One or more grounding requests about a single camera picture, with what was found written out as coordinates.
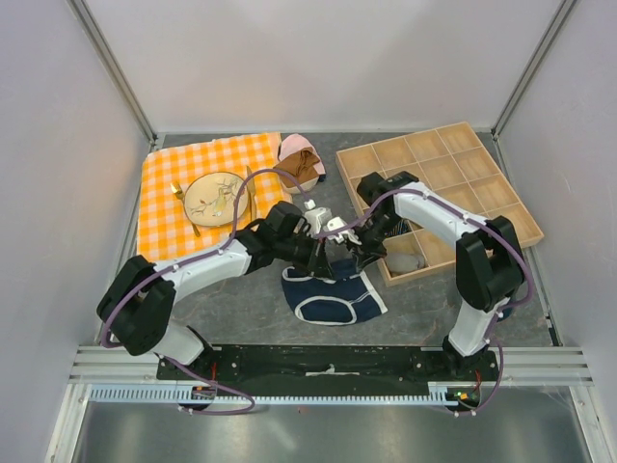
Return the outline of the cream underwear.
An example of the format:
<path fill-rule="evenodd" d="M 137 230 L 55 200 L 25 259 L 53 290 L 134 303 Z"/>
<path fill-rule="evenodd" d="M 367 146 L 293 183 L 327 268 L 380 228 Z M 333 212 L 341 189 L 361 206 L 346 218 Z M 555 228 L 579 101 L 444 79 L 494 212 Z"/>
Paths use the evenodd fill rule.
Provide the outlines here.
<path fill-rule="evenodd" d="M 298 178 L 292 180 L 288 177 L 281 178 L 281 184 L 283 190 L 290 195 L 301 194 L 302 192 L 309 192 L 319 182 L 319 177 L 311 178 L 306 181 L 300 181 Z"/>

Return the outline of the aluminium frame post left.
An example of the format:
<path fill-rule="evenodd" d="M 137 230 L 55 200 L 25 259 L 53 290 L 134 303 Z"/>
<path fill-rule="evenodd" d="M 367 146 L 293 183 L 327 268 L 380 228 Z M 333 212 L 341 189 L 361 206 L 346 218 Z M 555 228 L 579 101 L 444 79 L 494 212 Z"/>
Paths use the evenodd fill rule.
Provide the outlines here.
<path fill-rule="evenodd" d="M 102 28 L 95 19 L 88 2 L 84 0 L 68 0 L 67 3 L 80 23 L 81 28 L 88 37 L 96 55 L 119 92 L 120 97 L 129 110 L 133 120 L 148 140 L 149 147 L 153 149 L 158 141 L 157 131 L 148 119 L 143 106 L 139 102 L 121 68 L 120 62 L 115 56 L 111 45 L 105 38 Z"/>

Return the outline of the pink underwear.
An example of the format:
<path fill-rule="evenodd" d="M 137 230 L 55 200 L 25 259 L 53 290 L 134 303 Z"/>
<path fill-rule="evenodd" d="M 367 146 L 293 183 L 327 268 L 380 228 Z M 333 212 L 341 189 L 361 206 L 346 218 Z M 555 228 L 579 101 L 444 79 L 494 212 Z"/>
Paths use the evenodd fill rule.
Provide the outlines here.
<path fill-rule="evenodd" d="M 285 158 L 301 150 L 308 150 L 314 154 L 318 159 L 318 163 L 314 166 L 315 171 L 321 177 L 326 175 L 324 164 L 321 157 L 317 153 L 316 148 L 306 137 L 298 133 L 290 134 L 281 141 L 278 152 L 278 160 L 283 161 Z"/>

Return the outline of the wooden compartment tray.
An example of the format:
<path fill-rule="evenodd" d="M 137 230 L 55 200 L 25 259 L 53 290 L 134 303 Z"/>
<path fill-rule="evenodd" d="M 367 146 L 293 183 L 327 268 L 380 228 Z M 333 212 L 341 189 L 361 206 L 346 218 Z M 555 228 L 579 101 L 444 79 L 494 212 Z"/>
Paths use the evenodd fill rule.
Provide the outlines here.
<path fill-rule="evenodd" d="M 479 215 L 503 215 L 522 248 L 544 234 L 471 126 L 456 123 L 340 150 L 336 164 L 356 212 L 368 205 L 357 193 L 362 177 L 407 171 L 446 200 Z"/>

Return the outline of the grey rolled underwear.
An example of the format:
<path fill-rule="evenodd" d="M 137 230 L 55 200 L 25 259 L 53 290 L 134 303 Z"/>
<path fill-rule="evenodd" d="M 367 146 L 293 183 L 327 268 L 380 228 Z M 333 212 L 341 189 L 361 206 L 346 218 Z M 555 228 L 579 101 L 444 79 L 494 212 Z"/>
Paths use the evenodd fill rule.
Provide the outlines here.
<path fill-rule="evenodd" d="M 389 272 L 394 274 L 408 274 L 425 267 L 426 260 L 422 254 L 389 253 L 385 257 Z"/>

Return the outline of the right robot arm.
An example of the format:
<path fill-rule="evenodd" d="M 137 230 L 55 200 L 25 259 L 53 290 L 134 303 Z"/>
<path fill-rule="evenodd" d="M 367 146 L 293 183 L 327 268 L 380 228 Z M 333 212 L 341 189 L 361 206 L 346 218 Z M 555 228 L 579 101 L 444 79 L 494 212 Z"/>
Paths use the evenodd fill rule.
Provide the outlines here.
<path fill-rule="evenodd" d="M 431 191 L 403 171 L 384 178 L 362 177 L 357 193 L 368 211 L 353 228 L 359 267 L 387 255 L 384 241 L 403 219 L 414 222 L 450 246 L 455 256 L 455 283 L 461 297 L 456 322 L 443 342 L 443 372 L 466 378 L 476 368 L 475 354 L 489 343 L 497 320 L 517 305 L 521 285 L 532 291 L 529 268 L 513 223 L 500 215 L 489 219 L 469 212 Z"/>

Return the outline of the gold knife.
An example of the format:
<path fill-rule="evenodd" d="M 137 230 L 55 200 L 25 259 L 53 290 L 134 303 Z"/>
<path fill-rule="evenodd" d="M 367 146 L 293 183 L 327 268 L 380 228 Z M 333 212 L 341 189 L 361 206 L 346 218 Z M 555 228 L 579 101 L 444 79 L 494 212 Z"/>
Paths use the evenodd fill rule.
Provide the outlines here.
<path fill-rule="evenodd" d="M 252 178 L 253 171 L 249 166 L 246 166 L 246 174 L 247 174 L 247 190 L 250 197 L 250 209 L 251 209 L 251 220 L 255 220 L 257 218 L 256 212 L 256 202 L 255 202 L 255 182 Z"/>

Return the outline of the brown underwear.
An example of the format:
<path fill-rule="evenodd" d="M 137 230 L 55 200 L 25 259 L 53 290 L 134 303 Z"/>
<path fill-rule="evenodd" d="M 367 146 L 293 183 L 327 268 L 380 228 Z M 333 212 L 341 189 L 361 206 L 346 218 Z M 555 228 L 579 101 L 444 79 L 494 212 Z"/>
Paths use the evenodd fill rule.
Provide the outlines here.
<path fill-rule="evenodd" d="M 301 150 L 280 161 L 275 168 L 287 172 L 295 179 L 306 181 L 319 177 L 314 168 L 317 163 L 318 159 L 314 154 L 308 150 Z"/>

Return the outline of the gold fork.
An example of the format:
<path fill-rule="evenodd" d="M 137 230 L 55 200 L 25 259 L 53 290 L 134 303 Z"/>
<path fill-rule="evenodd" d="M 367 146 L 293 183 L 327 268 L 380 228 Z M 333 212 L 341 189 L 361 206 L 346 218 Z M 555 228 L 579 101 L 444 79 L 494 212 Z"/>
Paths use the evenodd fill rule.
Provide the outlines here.
<path fill-rule="evenodd" d="M 181 202 L 182 204 L 182 210 L 183 213 L 185 215 L 185 217 L 187 218 L 187 220 L 189 221 L 193 233 L 196 237 L 200 237 L 201 236 L 201 232 L 198 228 L 198 226 L 192 221 L 192 219 L 189 217 L 189 214 L 187 212 L 187 208 L 185 205 L 185 193 L 184 190 L 182 189 L 182 187 L 180 186 L 178 181 L 172 181 L 170 184 L 170 188 L 172 190 L 172 193 L 174 194 L 174 196 Z"/>

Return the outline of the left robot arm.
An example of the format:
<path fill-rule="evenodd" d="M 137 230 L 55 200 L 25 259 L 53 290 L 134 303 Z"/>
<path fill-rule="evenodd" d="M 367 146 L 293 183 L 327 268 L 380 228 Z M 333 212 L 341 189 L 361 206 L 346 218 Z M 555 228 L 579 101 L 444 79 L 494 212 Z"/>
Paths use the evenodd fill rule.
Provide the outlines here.
<path fill-rule="evenodd" d="M 187 296 L 221 281 L 251 274 L 275 260 L 290 262 L 311 276 L 333 275 L 319 233 L 334 216 L 307 202 L 306 209 L 279 202 L 265 218 L 237 231 L 222 244 L 184 258 L 150 262 L 130 258 L 99 302 L 102 344 L 132 356 L 171 358 L 191 379 L 211 369 L 209 345 L 193 329 L 171 320 L 173 307 Z"/>

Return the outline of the navy blue white-trimmed underwear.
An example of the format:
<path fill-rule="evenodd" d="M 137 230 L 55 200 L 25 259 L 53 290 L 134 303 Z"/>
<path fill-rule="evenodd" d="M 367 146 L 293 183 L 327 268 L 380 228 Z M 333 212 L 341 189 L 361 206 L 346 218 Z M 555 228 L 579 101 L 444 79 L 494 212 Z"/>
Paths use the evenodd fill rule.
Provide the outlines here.
<path fill-rule="evenodd" d="M 348 326 L 389 311 L 352 259 L 335 261 L 332 269 L 333 279 L 311 277 L 293 266 L 282 271 L 282 292 L 298 319 L 321 326 Z"/>

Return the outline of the aluminium frame post right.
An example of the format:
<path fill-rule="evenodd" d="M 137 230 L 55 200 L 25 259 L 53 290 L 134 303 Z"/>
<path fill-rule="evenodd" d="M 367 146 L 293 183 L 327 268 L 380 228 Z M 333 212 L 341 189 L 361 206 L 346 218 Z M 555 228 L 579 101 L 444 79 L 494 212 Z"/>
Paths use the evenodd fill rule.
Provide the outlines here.
<path fill-rule="evenodd" d="M 569 21 L 577 4 L 577 0 L 562 0 L 559 2 L 549 24 L 527 60 L 527 63 L 523 68 L 523 72 L 518 78 L 512 92 L 505 102 L 505 105 L 497 116 L 496 122 L 491 128 L 491 134 L 495 142 L 498 141 L 506 125 L 509 123 L 516 109 L 520 105 L 524 95 L 532 84 L 541 66 L 546 61 L 552 47 Z"/>

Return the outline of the aluminium front rail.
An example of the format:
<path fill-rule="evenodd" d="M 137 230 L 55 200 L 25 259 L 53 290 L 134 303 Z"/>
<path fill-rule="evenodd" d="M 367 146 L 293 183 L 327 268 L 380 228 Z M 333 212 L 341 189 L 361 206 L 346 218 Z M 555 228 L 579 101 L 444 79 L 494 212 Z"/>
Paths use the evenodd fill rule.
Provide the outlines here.
<path fill-rule="evenodd" d="M 593 378 L 578 347 L 505 347 L 502 384 L 514 386 L 591 386 Z M 132 356 L 123 349 L 80 346 L 68 377 L 81 384 L 153 384 L 158 358 Z"/>

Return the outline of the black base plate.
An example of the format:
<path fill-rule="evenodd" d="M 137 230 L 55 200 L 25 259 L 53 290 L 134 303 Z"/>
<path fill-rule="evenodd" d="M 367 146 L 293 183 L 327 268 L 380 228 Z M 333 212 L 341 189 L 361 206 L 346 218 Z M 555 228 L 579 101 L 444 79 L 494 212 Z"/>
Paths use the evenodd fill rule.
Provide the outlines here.
<path fill-rule="evenodd" d="M 497 379 L 491 350 L 455 366 L 439 348 L 414 346 L 222 344 L 189 369 L 248 395 L 419 395 L 431 382 Z"/>

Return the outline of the bird-painted ceramic plate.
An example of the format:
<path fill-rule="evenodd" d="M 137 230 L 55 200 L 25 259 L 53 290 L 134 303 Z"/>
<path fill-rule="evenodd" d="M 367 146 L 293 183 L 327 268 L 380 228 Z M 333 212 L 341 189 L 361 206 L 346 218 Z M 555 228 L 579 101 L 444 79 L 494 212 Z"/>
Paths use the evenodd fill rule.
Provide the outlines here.
<path fill-rule="evenodd" d="M 240 218 L 250 204 L 247 190 L 239 192 L 244 179 L 230 172 L 215 172 L 195 179 L 186 189 L 185 205 L 192 221 L 213 228 L 230 224 L 235 207 Z"/>

